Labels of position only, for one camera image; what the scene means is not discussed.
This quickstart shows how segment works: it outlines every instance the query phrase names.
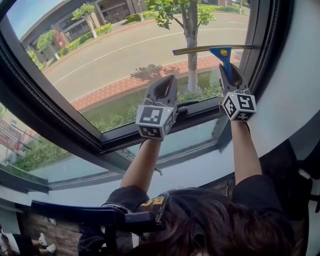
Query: building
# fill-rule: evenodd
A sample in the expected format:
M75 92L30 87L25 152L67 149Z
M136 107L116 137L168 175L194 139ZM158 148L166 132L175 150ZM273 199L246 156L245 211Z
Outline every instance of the building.
M33 50L38 60L43 63L54 57L61 48L59 44L68 45L81 35L88 33L90 28L84 18L72 20L72 12L83 4L95 6L91 19L95 28L106 23L117 23L126 19L126 16L139 12L137 0L64 0L43 15L21 38L20 42L26 51ZM141 1L141 8L146 11L146 3ZM59 43L54 39L49 47L38 49L39 37L55 30Z

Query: sky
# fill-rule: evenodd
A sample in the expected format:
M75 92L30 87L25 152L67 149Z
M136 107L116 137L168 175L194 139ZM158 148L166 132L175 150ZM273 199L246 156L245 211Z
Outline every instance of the sky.
M64 0L17 0L7 12L16 36L20 39L45 13Z

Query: wooden floor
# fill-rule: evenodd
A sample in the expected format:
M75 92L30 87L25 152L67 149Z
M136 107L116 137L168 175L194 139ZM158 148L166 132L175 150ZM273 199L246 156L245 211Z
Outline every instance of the wooden floor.
M202 186L208 190L219 190L224 195L228 194L231 197L232 190L235 186L235 181L232 179L232 175L224 180L217 180ZM39 216L33 213L23 213L21 216L20 227L23 235L28 235L32 239L37 240L40 233L43 233L46 237L47 243L52 243L57 247L57 256L76 256L78 240L81 236L77 225L57 221L56 224L52 224L47 218ZM300 256L301 246L304 237L304 221L292 222L293 229L295 231L295 238L297 241L296 248L294 250L294 256Z

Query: black t-shirt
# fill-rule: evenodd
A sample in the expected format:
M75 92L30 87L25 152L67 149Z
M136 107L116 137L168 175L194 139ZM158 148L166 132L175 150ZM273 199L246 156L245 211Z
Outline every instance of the black t-shirt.
M229 202L229 198L221 193L196 187L170 190L169 198L170 200L174 200L188 215L192 216L198 214L197 202L199 201L203 202L206 199L210 201L216 200L223 205ZM120 204L132 212L135 212L141 204L148 200L149 197L143 190L135 186L129 186L113 191L107 202ZM264 175L254 175L242 180L234 187L232 201L254 210L262 217L268 216L272 218L285 233L289 241L291 241L292 244L294 243L292 226L280 205L274 184L270 178ZM91 247L90 241L92 241L93 237L97 238L100 236L103 240L103 237L101 237L103 234L98 229L96 231L92 231L91 229L90 233L88 233L86 229L82 229L82 231L86 234L79 240L79 250L88 246Z

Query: white shirt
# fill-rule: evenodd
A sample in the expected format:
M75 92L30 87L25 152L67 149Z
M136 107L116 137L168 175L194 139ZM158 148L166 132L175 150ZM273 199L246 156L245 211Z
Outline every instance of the white shirt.
M16 242L14 236L12 234L9 234L9 233L4 233L3 229L1 230L1 233L8 237L9 246L11 247L11 250L16 254L20 254L20 251L19 251L19 248L18 248L18 245L17 245L17 242ZM0 246L1 246L0 254L1 255L8 255L7 245L6 245L6 243L3 241L3 239L1 237L0 237Z

